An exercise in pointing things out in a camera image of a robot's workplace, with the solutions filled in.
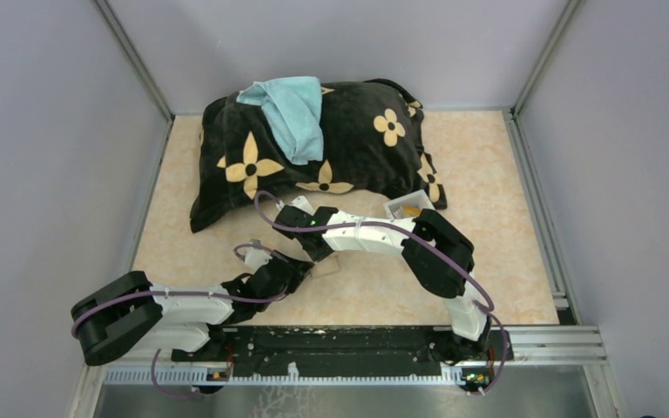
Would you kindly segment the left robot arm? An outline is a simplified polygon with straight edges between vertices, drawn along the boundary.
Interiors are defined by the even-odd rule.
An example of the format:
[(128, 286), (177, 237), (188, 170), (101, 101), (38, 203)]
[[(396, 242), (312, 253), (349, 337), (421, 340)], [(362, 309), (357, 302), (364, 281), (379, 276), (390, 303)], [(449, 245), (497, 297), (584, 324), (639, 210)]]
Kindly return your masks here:
[(132, 271), (71, 309), (71, 335), (89, 366), (159, 350), (170, 351), (173, 361), (218, 360), (228, 345), (226, 327), (293, 293), (313, 268), (279, 255), (208, 289), (164, 287)]

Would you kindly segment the beige card holder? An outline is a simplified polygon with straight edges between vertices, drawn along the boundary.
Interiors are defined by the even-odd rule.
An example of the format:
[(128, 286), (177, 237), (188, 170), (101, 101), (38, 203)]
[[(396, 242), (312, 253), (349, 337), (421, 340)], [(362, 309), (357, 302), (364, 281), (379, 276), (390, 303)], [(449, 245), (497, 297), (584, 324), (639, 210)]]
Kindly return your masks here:
[(332, 274), (340, 272), (341, 266), (336, 255), (330, 255), (326, 259), (317, 262), (311, 269), (310, 275), (312, 278), (323, 278)]

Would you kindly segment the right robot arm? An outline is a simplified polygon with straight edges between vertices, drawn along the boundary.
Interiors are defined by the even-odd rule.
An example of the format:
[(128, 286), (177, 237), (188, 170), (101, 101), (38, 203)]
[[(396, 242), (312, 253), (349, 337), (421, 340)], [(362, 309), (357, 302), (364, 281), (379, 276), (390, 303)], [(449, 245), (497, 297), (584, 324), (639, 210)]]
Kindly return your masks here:
[(424, 209), (412, 218), (377, 219), (329, 206), (309, 213), (285, 205), (271, 226), (297, 240), (315, 262), (346, 251), (403, 260), (422, 288), (443, 300), (459, 354), (477, 359), (489, 348), (490, 319), (478, 306), (485, 291), (471, 275), (475, 247), (437, 211)]

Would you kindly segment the white plastic tray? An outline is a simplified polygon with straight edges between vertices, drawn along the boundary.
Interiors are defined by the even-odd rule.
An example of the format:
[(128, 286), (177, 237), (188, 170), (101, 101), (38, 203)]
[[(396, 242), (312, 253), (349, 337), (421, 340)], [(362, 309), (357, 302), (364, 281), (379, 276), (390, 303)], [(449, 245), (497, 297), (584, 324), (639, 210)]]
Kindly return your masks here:
[(422, 211), (424, 209), (430, 209), (430, 210), (435, 209), (435, 207), (433, 206), (432, 202), (429, 199), (429, 196), (424, 190), (412, 192), (407, 195), (403, 195), (399, 198), (392, 199), (384, 203), (383, 208), (389, 219), (399, 219), (397, 216), (395, 216), (395, 212), (402, 205), (418, 206), (422, 209)]

